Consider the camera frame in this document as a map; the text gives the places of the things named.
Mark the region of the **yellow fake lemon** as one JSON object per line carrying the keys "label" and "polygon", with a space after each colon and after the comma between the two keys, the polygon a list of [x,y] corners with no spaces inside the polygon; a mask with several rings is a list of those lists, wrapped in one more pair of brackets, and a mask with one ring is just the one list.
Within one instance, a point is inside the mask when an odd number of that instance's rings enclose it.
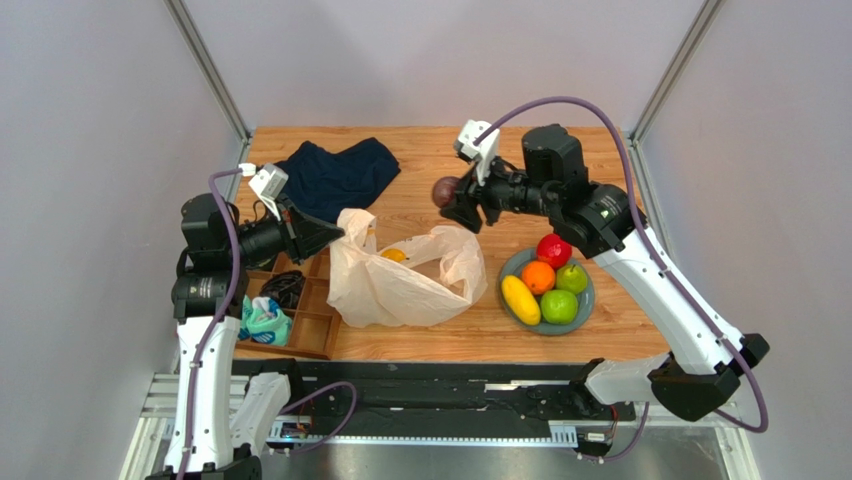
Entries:
{"label": "yellow fake lemon", "polygon": [[536,326],[541,322],[542,314],[539,304],[519,277],[505,276],[501,280],[500,288],[509,310],[521,323]]}

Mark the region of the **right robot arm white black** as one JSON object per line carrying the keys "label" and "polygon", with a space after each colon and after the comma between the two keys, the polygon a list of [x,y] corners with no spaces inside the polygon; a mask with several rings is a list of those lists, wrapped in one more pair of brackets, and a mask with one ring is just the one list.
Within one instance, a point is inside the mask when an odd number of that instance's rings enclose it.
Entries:
{"label": "right robot arm white black", "polygon": [[522,139],[524,166],[498,155],[499,132],[468,121],[454,143],[470,164],[440,213],[472,232],[504,212],[546,218],[553,231],[615,279],[665,338],[669,352],[629,362],[590,361],[572,379],[582,411],[621,402],[650,402],[695,422],[719,413],[742,376],[769,350],[717,315],[664,254],[620,187],[592,181],[581,142],[557,124]]}

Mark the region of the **navy blue cloth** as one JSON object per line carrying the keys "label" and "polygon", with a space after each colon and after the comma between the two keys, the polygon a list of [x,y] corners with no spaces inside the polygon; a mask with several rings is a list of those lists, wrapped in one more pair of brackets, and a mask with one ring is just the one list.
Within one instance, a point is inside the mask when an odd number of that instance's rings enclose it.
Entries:
{"label": "navy blue cloth", "polygon": [[305,141],[276,166],[288,175],[282,194],[301,212],[332,224],[344,209],[371,206],[400,173],[396,157],[375,138],[337,153]]}

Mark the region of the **left aluminium frame post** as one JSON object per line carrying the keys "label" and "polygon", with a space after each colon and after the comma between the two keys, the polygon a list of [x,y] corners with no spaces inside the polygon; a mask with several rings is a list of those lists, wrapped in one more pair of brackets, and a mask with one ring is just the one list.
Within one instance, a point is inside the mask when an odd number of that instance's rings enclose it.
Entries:
{"label": "left aluminium frame post", "polygon": [[219,72],[189,7],[183,0],[165,0],[164,4],[236,137],[243,145],[248,145],[252,139],[251,130]]}

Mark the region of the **aluminium frame post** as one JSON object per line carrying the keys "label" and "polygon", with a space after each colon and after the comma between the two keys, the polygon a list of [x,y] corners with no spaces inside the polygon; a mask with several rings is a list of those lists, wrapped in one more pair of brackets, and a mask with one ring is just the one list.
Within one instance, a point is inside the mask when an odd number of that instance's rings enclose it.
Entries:
{"label": "aluminium frame post", "polygon": [[686,34],[682,38],[656,88],[642,110],[635,128],[631,131],[630,139],[634,144],[640,144],[650,131],[677,82],[725,4],[725,0],[705,0],[702,2]]}
{"label": "aluminium frame post", "polygon": [[219,72],[189,7],[183,0],[165,0],[164,4],[236,137],[243,145],[248,145],[252,139],[251,130]]}

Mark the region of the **brown wooden divider tray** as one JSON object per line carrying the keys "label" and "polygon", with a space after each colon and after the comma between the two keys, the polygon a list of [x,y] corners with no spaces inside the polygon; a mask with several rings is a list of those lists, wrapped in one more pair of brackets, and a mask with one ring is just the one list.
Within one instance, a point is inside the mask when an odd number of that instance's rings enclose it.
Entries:
{"label": "brown wooden divider tray", "polygon": [[285,309],[293,319],[293,327],[284,346],[266,345],[253,340],[237,342],[240,358],[294,357],[330,360],[333,356],[341,315],[326,300],[329,293],[330,251],[326,248],[303,264],[292,263],[280,254],[269,270],[250,270],[247,294],[257,296],[261,287],[275,275],[301,271],[305,284],[295,309]]}

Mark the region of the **dark purple fake plum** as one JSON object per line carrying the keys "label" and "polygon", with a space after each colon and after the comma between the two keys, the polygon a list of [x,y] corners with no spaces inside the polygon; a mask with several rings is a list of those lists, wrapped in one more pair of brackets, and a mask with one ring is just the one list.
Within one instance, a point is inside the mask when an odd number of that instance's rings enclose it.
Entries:
{"label": "dark purple fake plum", "polygon": [[460,182],[458,177],[445,176],[438,179],[432,188],[431,199],[438,208],[449,205],[455,198],[456,188]]}

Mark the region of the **red fake apple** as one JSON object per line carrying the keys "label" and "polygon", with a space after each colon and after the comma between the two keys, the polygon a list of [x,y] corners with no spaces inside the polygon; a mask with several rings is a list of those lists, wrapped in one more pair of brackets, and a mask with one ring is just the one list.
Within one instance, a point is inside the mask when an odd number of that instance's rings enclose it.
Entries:
{"label": "red fake apple", "polygon": [[573,246],[559,235],[551,233],[542,237],[535,249],[536,259],[558,270],[569,263],[573,255]]}

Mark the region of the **green fake pear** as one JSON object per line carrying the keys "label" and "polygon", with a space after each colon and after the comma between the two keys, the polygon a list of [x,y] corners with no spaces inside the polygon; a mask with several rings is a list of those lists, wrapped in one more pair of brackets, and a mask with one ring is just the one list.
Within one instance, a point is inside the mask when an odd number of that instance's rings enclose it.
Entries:
{"label": "green fake pear", "polygon": [[568,263],[556,271],[555,288],[579,295],[589,285],[586,271],[579,264]]}

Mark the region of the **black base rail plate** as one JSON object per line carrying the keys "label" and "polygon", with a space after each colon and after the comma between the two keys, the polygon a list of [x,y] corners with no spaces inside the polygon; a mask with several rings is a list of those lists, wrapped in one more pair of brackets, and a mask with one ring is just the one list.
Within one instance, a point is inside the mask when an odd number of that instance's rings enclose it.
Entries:
{"label": "black base rail plate", "polygon": [[367,440],[550,440],[551,425],[608,434],[634,408],[582,407],[578,365],[236,360],[235,375],[288,373],[294,397],[326,393],[294,411],[312,436]]}

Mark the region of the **teal white rolled sock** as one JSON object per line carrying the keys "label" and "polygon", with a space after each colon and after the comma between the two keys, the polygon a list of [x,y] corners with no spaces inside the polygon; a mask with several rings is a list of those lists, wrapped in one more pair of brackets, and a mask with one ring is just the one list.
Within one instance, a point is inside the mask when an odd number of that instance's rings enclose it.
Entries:
{"label": "teal white rolled sock", "polygon": [[293,328],[293,319],[270,297],[245,296],[238,339],[286,346]]}

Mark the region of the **green fake apple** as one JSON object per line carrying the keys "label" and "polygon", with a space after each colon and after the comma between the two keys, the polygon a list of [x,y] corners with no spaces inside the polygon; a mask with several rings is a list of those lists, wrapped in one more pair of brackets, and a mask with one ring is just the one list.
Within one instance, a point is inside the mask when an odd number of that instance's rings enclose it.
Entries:
{"label": "green fake apple", "polygon": [[540,309],[543,319],[550,324],[567,325],[572,323],[579,310],[576,295],[554,289],[546,292],[540,298]]}

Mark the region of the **orange fake fruit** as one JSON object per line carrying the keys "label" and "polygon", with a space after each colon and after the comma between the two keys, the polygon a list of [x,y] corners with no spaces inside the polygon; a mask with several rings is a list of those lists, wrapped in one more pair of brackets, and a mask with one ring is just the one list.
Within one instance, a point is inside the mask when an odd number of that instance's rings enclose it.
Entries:
{"label": "orange fake fruit", "polygon": [[522,282],[534,296],[543,295],[552,290],[556,284],[556,272],[546,262],[534,260],[521,270]]}

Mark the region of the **grey round plate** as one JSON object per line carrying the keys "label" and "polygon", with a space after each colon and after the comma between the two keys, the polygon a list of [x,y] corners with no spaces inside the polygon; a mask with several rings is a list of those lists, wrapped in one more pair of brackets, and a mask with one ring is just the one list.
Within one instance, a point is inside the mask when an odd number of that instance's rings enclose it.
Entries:
{"label": "grey round plate", "polygon": [[586,269],[570,259],[555,272],[553,288],[540,294],[530,290],[522,274],[536,263],[535,250],[527,248],[512,255],[502,266],[497,295],[507,315],[522,327],[545,336],[565,335],[581,328],[594,310],[596,292]]}

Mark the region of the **translucent plastic bag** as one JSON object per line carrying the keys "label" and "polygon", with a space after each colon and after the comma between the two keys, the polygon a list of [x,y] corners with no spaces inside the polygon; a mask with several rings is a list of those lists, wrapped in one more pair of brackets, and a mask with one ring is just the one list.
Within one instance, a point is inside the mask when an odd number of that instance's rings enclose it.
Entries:
{"label": "translucent plastic bag", "polygon": [[330,246],[327,303],[356,328],[431,327],[466,312],[488,289],[484,255],[476,236],[456,226],[388,246],[405,258],[382,255],[376,217],[345,209],[337,220],[344,236]]}

